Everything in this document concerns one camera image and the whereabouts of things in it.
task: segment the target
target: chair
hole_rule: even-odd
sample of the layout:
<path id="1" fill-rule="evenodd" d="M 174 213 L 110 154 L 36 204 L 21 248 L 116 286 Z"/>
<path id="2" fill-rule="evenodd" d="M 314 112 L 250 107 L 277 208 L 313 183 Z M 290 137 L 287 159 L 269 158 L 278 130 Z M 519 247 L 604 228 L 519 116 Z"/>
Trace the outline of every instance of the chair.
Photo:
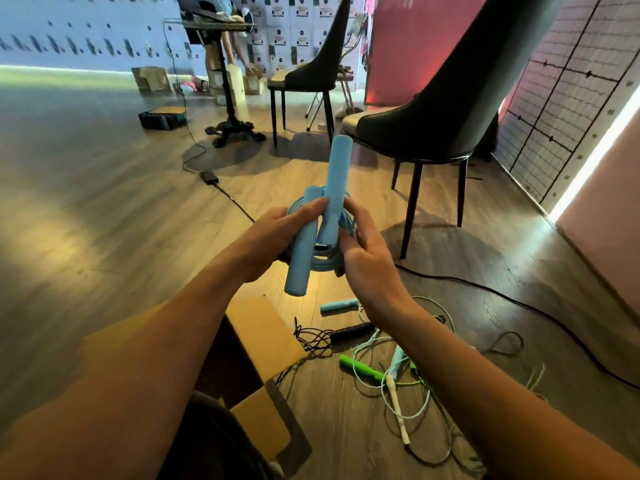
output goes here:
<path id="1" fill-rule="evenodd" d="M 351 0 L 342 0 L 335 14 L 329 33 L 316 57 L 308 64 L 301 64 L 292 71 L 277 70 L 272 78 L 267 81 L 267 87 L 271 91 L 271 122 L 273 124 L 273 145 L 278 146 L 276 131 L 276 91 L 282 95 L 282 127 L 287 128 L 285 117 L 285 92 L 296 91 L 302 93 L 322 93 L 324 102 L 324 114 L 326 116 L 329 144 L 333 141 L 335 128 L 333 125 L 333 112 L 329 91 L 335 88 L 335 81 L 340 66 L 342 44 L 347 31 L 349 20 L 349 5 Z"/>
<path id="2" fill-rule="evenodd" d="M 352 53 L 356 49 L 356 47 L 360 44 L 360 40 L 362 40 L 362 35 L 367 29 L 367 24 L 365 23 L 365 21 L 366 21 L 366 15 L 364 13 L 356 15 L 356 17 L 353 19 L 353 23 L 351 24 L 351 28 L 349 29 L 349 34 L 347 35 L 347 42 L 344 44 L 344 47 L 347 50 L 342 53 L 342 56 L 340 57 L 340 66 L 338 67 L 338 82 L 340 82 L 340 87 L 342 88 L 342 94 L 344 95 L 344 102 L 346 104 L 347 114 L 362 112 L 362 110 L 354 106 L 353 99 L 351 97 L 351 90 L 349 88 L 349 83 L 354 78 L 353 70 L 349 66 L 343 66 L 342 61 L 347 55 Z M 352 38 L 355 39 L 355 43 L 350 45 L 349 42 L 351 41 Z M 314 95 L 314 98 L 311 101 L 311 104 L 309 105 L 309 109 L 305 114 L 305 118 L 309 117 L 309 114 L 311 113 L 311 110 L 313 109 L 314 104 L 317 101 L 317 98 L 318 98 L 318 93 Z M 320 108 L 323 104 L 323 101 L 324 101 L 324 97 L 320 96 L 320 101 L 316 108 L 316 112 L 311 118 L 311 121 L 309 121 L 309 125 L 307 126 L 307 131 L 311 131 L 311 126 L 313 126 L 314 121 L 316 120 L 316 116 L 318 115 L 318 112 L 320 112 Z"/>
<path id="3" fill-rule="evenodd" d="M 400 258 L 406 258 L 424 165 L 459 163 L 458 227 L 462 226 L 468 158 L 527 58 L 564 0 L 487 0 L 462 39 L 420 94 L 404 106 L 352 114 L 342 133 L 401 162 L 413 178 Z"/>

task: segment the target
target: blue coiled rope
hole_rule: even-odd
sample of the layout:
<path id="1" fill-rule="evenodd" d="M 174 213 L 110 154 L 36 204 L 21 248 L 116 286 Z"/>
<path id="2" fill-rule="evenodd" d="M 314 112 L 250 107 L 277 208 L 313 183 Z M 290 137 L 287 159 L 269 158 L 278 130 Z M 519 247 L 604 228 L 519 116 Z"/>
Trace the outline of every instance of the blue coiled rope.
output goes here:
<path id="1" fill-rule="evenodd" d="M 303 201 L 304 197 L 297 199 L 297 201 L 291 204 L 287 213 L 293 214 L 302 206 Z M 356 227 L 353 223 L 353 218 L 345 209 L 342 209 L 338 225 L 342 229 L 347 229 L 352 236 L 356 236 Z M 316 244 L 316 247 L 314 248 L 314 257 L 311 259 L 311 271 L 334 271 L 343 265 L 344 256 L 338 246 L 331 247 Z"/>

